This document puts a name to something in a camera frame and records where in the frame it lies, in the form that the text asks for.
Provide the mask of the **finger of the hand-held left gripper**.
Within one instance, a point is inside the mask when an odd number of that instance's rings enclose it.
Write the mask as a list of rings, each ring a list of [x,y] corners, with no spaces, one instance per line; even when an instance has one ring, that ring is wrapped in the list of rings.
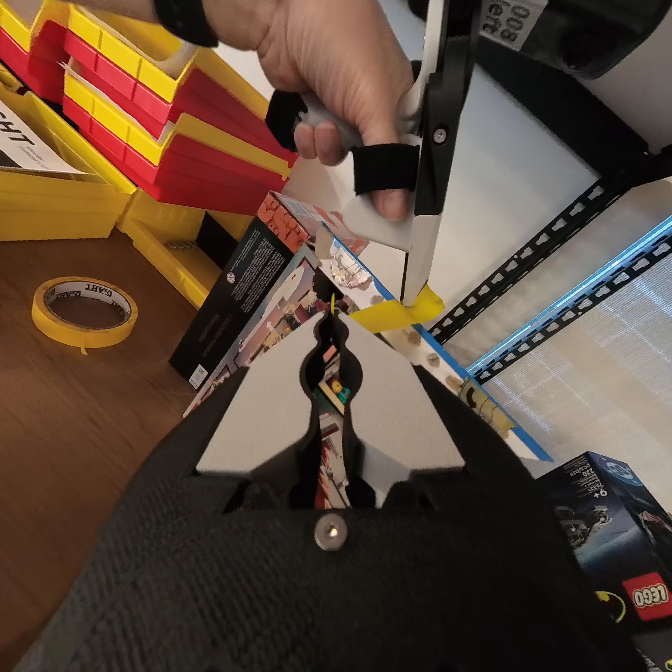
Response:
[[[400,289],[401,302],[410,307],[429,280],[442,214],[408,214],[401,227],[407,233],[404,270]]]

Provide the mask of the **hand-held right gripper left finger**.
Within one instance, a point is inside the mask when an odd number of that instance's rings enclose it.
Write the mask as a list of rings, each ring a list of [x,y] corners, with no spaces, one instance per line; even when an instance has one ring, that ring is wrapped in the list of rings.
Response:
[[[314,390],[333,344],[323,311],[251,365],[215,428],[196,470],[267,485],[290,508],[315,507],[321,426]]]

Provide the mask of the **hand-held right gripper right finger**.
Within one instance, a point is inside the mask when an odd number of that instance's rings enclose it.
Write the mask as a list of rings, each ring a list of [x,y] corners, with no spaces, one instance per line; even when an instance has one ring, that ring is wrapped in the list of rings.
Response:
[[[344,460],[382,507],[391,488],[417,476],[460,473],[465,461],[416,368],[354,319],[335,316],[345,404]]]

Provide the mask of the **yellow tape strip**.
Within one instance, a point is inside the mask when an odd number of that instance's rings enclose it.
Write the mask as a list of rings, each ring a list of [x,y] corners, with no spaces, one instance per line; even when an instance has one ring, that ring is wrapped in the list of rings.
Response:
[[[371,333],[402,329],[437,318],[444,302],[428,285],[419,292],[414,303],[406,307],[396,299],[358,310],[351,318]]]

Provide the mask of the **wooden desk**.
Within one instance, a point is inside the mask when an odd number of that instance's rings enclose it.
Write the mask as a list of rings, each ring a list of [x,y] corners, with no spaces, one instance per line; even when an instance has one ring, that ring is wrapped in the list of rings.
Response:
[[[139,317],[122,343],[79,350],[34,326],[34,292],[84,275]],[[1,244],[1,670],[61,604],[99,526],[194,393],[169,365],[195,309],[119,230]]]

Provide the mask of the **person's left hand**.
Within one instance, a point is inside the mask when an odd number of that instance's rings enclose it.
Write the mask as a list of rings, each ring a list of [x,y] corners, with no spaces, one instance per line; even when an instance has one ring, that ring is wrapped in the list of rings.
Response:
[[[313,92],[365,146],[399,142],[411,63],[377,1],[204,1],[221,42],[254,51],[275,89]]]

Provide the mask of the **blue-edged white toy box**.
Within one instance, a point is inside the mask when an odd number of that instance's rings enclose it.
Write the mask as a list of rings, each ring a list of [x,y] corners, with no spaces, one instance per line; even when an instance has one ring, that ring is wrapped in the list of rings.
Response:
[[[321,270],[339,290],[351,316],[394,299],[375,275],[326,229],[317,232],[315,254]],[[412,365],[425,369],[475,415],[495,430],[522,460],[552,463],[537,441],[516,423],[483,387],[420,324],[384,331],[380,337]]]

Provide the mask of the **black toy box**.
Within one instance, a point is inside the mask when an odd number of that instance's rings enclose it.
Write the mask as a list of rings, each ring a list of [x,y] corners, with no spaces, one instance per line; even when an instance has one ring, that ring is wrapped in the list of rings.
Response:
[[[243,327],[309,236],[301,227],[281,231],[255,217],[223,266],[169,363],[199,391]]]

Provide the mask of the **black metal shelf rack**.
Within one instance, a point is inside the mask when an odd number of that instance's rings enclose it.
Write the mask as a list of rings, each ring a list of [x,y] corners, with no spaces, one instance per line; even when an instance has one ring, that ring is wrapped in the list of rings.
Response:
[[[476,55],[430,278],[429,331],[481,365],[671,215],[671,147],[570,76],[487,40]]]

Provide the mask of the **small yellow plastic bin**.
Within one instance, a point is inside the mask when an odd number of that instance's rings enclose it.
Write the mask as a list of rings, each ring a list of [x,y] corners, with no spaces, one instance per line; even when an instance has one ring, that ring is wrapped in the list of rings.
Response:
[[[253,219],[252,215],[165,204],[139,188],[117,222],[139,252],[195,308],[202,306],[221,273],[196,244],[206,214],[236,241]]]

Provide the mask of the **dark blue toy box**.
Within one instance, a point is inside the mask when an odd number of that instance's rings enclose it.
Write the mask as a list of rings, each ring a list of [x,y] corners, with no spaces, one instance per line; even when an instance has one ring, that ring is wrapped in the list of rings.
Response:
[[[616,623],[630,634],[671,628],[671,517],[634,470],[587,451],[536,481]]]

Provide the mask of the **stack of red yellow bins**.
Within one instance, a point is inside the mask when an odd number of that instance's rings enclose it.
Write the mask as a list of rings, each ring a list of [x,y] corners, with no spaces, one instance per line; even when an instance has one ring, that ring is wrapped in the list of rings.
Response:
[[[212,48],[65,1],[2,1],[1,60],[156,201],[256,214],[298,155]]]

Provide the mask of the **black wristwatch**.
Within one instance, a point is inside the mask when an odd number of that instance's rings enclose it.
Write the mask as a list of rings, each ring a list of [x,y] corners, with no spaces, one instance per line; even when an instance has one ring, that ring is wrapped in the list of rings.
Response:
[[[194,46],[215,48],[219,39],[204,11],[203,1],[152,1],[159,23],[173,36]]]

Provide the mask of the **large yellow plastic bin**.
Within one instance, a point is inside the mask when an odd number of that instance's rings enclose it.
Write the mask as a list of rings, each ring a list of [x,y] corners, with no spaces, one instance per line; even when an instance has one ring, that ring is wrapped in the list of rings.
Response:
[[[79,174],[1,170],[1,241],[109,237],[137,187],[31,92],[1,102]]]

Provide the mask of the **white printed paper sheet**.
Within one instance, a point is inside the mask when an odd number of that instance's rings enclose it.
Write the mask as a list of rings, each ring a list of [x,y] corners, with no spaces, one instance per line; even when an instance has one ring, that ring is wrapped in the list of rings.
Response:
[[[84,175],[64,161],[30,129],[27,122],[1,102],[1,170]]]

